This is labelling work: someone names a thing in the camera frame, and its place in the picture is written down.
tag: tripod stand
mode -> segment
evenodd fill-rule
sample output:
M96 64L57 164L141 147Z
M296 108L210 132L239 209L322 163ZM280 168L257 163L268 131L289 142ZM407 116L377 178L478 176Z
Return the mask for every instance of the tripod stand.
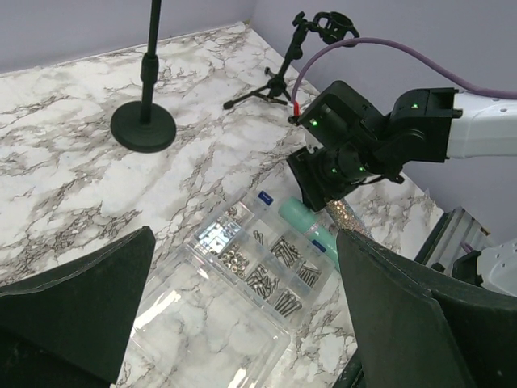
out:
M338 12L318 12L316 16L314 16L314 20L312 22L304 19L304 17L305 13L300 12L292 21L292 25L296 27L296 30L292 35L291 44L288 47L288 51L285 54L284 62L282 62L279 72L274 74L271 69L267 67L264 73L271 77L271 79L266 85L242 95L241 97L227 101L223 105L224 109L231 109L236 103L240 103L252 96L259 97L268 103L287 105L287 101L279 99L278 97L284 95L288 101L291 99L291 95L287 91L287 83L284 80L285 74L287 73L292 61L297 61L302 58L303 51L301 49L301 45L304 43L309 32L317 32L327 44L333 44L343 40L347 32L351 32L356 38L359 37L359 33L355 29L352 21ZM320 21L322 19L326 19L325 26L320 25ZM266 95L262 93L265 90L269 90Z

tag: microphone stand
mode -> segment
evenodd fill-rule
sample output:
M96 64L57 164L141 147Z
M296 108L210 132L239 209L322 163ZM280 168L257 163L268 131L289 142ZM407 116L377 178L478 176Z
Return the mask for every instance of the microphone stand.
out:
M111 133L124 147L143 153L164 150L176 138L172 115L153 103L154 84L158 80L158 29L162 0L153 0L149 25L149 43L141 65L142 100L119 107L111 118Z
M254 91L251 91L236 99L226 101L223 105L224 109L231 109L236 103L240 103L249 97L259 97L268 103L279 103L281 105L287 105L288 102L279 99L283 95L288 101L291 100L291 95L287 91L287 83L285 82L285 74L289 69L289 65L293 61L297 61L303 57L303 51L301 45L304 43L305 38L309 32L317 32L322 40L327 44L333 44L340 40L343 40L348 32L356 38L359 37L359 33L354 27L352 21L345 15L338 12L318 12L313 21L304 19L305 13L300 12L293 20L292 25L296 27L294 34L292 35L291 44L288 47L288 51L285 54L284 62L277 74L274 74L269 67L265 69L265 74L271 79L266 85L261 86ZM263 91L269 90L267 94L263 94Z

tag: marble surface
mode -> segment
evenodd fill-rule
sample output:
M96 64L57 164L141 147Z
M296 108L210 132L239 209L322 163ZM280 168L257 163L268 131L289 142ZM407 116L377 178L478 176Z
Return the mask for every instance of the marble surface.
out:
M283 107L252 99L222 104L265 83L281 57L238 24L160 43L155 101L176 119L175 143L158 154L119 146L111 114L138 99L134 48L0 76L0 285L92 252L143 225L157 237L154 266L183 243L214 196L239 187L299 196L285 158L304 143ZM292 84L296 72L289 70ZM303 103L316 95L306 82ZM441 210L407 180L347 198L374 238L413 257ZM267 387L332 386L356 345L343 286L334 273ZM168 387L129 347L119 387Z

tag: plastic organizer box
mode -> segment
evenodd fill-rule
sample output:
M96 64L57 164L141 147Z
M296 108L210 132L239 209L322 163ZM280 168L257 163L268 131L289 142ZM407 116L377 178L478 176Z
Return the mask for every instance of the plastic organizer box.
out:
M173 386L259 388L334 265L241 190L153 272L131 341Z

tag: compartment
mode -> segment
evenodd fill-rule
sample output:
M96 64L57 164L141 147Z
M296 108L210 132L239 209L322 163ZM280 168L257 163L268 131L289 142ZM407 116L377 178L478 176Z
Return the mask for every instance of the compartment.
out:
M284 289L291 282L294 274L284 268L273 255L264 255L253 266L245 279L246 285L264 301L272 305L279 289Z
M255 217L246 230L269 250L289 230L289 226L271 211L266 211Z
M181 246L156 272L132 344L179 388L261 386L288 333L190 247Z
M245 226L254 216L267 210L267 205L257 196L245 190L239 191L225 207L225 215L231 217L240 226Z
M256 267L266 254L244 230L240 230L222 251L211 250L210 253L216 255L221 265L241 280L249 276L250 270Z
M206 255L219 255L232 239L241 231L241 227L231 217L216 213L194 234L194 248Z
M271 306L289 327L298 327L310 311L317 295L313 290L293 277L286 287L279 288L271 298Z
M332 261L322 254L311 242L300 248L303 259L296 268L296 275L312 290L321 291L334 270Z

